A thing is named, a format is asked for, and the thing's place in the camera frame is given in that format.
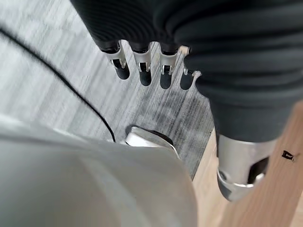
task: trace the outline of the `black cable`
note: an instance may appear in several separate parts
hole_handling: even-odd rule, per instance
[[[13,41],[15,44],[19,45],[21,48],[23,48],[26,52],[28,52],[29,54],[31,54],[33,57],[35,57],[36,59],[38,59],[40,62],[42,62],[48,69],[50,69],[55,75],[56,77],[63,82],[63,84],[65,86],[67,86],[82,102],[84,102],[101,120],[102,122],[105,124],[105,126],[107,127],[107,129],[109,130],[113,142],[116,142],[115,139],[115,135],[113,130],[110,128],[110,126],[108,125],[107,121],[105,120],[105,118],[98,112],[98,110],[96,110],[96,108],[85,98],[83,97],[72,85],[71,83],[67,80],[67,78],[62,75],[61,73],[59,73],[58,70],[55,69],[55,67],[48,62],[47,60],[45,60],[41,54],[38,53],[38,51],[33,50],[32,48],[30,48],[29,46],[26,46],[24,44],[24,42],[20,41],[18,38],[16,38],[11,32],[9,32],[7,29],[5,29],[4,25],[0,25],[0,33],[2,33],[5,37],[7,37],[8,39],[10,39],[11,41]]]

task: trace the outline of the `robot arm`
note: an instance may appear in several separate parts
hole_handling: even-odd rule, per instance
[[[240,199],[266,174],[269,157],[293,105],[303,97],[303,2],[300,0],[71,0],[95,43],[121,79],[129,70],[119,43],[130,43],[144,86],[160,74],[171,83],[176,52],[181,87],[195,70],[209,98],[218,141],[218,183]],[[149,43],[161,46],[161,72],[151,72]]]

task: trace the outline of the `silver metal part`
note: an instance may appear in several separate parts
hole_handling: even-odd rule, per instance
[[[253,182],[249,182],[251,167],[269,158],[276,140],[253,143],[219,137],[218,184],[223,196],[229,201],[241,199],[265,176],[267,165],[258,170]]]
[[[167,148],[174,152],[177,158],[180,158],[175,147],[166,140],[150,131],[138,127],[132,127],[125,142],[132,147]]]
[[[169,75],[172,74],[177,59],[177,53],[174,55],[165,55],[160,52],[161,74],[164,74],[164,66],[169,66]]]
[[[110,63],[117,69],[117,66],[114,64],[113,60],[119,60],[121,67],[124,69],[126,66],[126,59],[125,59],[125,54],[123,50],[123,46],[121,44],[121,41],[119,41],[119,51],[117,53],[105,53],[107,56],[107,59],[110,61]]]
[[[134,60],[136,61],[136,65],[138,66],[138,69],[140,72],[142,72],[140,63],[146,64],[146,71],[149,72],[151,70],[151,49],[148,48],[148,51],[145,53],[137,53],[133,51],[134,54]]]
[[[196,75],[196,72],[197,71],[194,71],[193,73],[192,73],[192,77],[195,77],[195,75]],[[184,73],[184,75],[186,75],[187,76],[187,74],[188,74],[188,68],[186,68],[186,67],[184,67],[184,69],[183,69],[183,73]]]

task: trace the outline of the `gray carpet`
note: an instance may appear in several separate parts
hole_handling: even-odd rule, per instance
[[[168,90],[160,87],[159,45],[152,44],[152,83],[143,87],[123,42],[131,76],[120,80],[94,45],[68,0],[0,0],[0,21],[57,66],[113,128],[117,140],[137,124],[174,141],[194,176],[213,128],[209,103],[192,86],[179,87],[183,54]],[[80,135],[109,139],[103,123],[44,66],[0,37],[0,112]]]

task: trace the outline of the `wooden floor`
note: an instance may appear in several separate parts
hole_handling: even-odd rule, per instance
[[[296,162],[281,157],[284,150],[303,150],[303,103],[298,104],[278,140],[264,181],[246,198],[227,202],[216,180],[218,160],[213,131],[194,178],[199,227],[302,227],[303,155]]]

